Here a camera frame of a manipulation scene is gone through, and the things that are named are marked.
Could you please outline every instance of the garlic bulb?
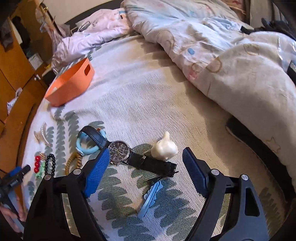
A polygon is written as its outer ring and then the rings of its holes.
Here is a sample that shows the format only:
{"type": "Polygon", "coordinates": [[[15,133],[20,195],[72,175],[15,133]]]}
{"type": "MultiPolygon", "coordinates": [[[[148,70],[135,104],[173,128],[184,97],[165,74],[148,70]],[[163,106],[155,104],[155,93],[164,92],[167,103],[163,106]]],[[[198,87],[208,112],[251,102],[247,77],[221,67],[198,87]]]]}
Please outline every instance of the garlic bulb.
{"type": "Polygon", "coordinates": [[[151,148],[151,155],[158,160],[165,161],[178,153],[177,145],[170,140],[170,133],[166,131],[163,138],[151,148]]]}

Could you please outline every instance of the orange basket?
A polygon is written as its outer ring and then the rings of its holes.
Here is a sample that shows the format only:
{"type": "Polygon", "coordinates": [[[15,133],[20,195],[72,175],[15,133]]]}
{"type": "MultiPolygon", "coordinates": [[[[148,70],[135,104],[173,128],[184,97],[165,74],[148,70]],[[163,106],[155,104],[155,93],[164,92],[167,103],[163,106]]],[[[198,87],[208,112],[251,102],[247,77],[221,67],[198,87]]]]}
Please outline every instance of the orange basket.
{"type": "Polygon", "coordinates": [[[94,68],[85,58],[56,78],[44,97],[52,106],[61,106],[85,92],[93,76],[94,68]]]}

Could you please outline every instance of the watch face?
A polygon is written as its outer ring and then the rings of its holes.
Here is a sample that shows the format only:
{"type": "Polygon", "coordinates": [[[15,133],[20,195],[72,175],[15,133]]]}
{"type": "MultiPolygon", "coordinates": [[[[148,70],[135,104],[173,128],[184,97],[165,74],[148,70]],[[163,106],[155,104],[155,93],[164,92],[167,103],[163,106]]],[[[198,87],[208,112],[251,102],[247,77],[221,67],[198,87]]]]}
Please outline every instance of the watch face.
{"type": "Polygon", "coordinates": [[[114,163],[124,161],[130,153],[130,148],[124,141],[114,141],[109,145],[108,149],[110,151],[110,159],[114,163]]]}

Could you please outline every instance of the light blue ring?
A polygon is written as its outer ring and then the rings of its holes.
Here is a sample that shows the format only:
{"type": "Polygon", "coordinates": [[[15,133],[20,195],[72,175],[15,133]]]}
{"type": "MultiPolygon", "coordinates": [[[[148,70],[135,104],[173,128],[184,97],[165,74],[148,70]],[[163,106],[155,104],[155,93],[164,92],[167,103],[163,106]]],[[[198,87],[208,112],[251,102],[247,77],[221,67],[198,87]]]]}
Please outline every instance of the light blue ring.
{"type": "MultiPolygon", "coordinates": [[[[106,132],[103,129],[100,130],[100,134],[106,138],[106,132]]],[[[87,137],[87,134],[85,134],[84,132],[81,132],[80,135],[77,137],[77,141],[76,141],[76,150],[79,153],[83,154],[83,156],[90,155],[99,150],[99,147],[97,145],[91,148],[82,148],[80,143],[81,143],[81,140],[85,137],[87,137]]]]}

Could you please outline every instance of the blue gripper pad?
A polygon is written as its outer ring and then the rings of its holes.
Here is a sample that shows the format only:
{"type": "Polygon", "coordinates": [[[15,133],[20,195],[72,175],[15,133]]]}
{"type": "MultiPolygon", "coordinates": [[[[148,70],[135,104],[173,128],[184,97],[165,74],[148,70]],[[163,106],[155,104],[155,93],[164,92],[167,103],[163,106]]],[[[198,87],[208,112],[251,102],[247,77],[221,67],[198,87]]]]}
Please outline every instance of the blue gripper pad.
{"type": "Polygon", "coordinates": [[[84,195],[89,198],[90,195],[96,192],[102,176],[110,163],[110,153],[108,149],[103,149],[98,155],[99,160],[86,178],[84,195]]]}
{"type": "Polygon", "coordinates": [[[183,150],[182,159],[196,191],[204,198],[208,198],[207,174],[210,171],[209,166],[205,161],[197,159],[189,147],[183,150]]]}

